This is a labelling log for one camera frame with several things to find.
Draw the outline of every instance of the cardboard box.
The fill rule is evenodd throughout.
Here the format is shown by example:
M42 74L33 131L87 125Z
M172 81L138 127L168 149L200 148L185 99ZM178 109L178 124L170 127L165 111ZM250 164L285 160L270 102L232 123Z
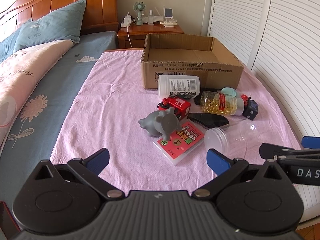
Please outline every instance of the cardboard box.
M148 34L141 58L144 88L156 90L161 74L195 75L202 88L237 88L243 65L216 38Z

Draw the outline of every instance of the wooden floor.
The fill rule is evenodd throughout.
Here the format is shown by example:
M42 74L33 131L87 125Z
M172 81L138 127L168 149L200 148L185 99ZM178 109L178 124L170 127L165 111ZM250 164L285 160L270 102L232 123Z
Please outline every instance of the wooden floor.
M305 240L320 240L320 223L297 231Z

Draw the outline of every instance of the gray rubber toy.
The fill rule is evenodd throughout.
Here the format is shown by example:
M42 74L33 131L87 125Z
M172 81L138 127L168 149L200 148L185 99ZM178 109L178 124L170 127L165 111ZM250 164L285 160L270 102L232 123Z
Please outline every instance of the gray rubber toy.
M138 121L140 127L146 129L150 136L159 137L163 135L164 141L170 140L170 134L175 130L180 131L179 120L174 114L174 108L170 107L164 111L154 111L146 118Z

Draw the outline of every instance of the blue-gray bed sheet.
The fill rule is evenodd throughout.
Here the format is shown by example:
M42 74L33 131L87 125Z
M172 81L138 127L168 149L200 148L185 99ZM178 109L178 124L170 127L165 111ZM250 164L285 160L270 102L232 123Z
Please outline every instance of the blue-gray bed sheet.
M93 65L109 49L116 49L115 32L80 36L80 42L42 78L29 97L0 157L0 201L10 209L36 164L50 158L74 98Z

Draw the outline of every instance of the cloud print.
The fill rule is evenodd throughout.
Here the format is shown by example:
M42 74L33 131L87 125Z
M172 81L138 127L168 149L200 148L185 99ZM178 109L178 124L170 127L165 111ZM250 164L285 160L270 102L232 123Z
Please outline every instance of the cloud print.
M84 56L82 59L77 60L76 62L88 62L88 61L97 61L97 58Z

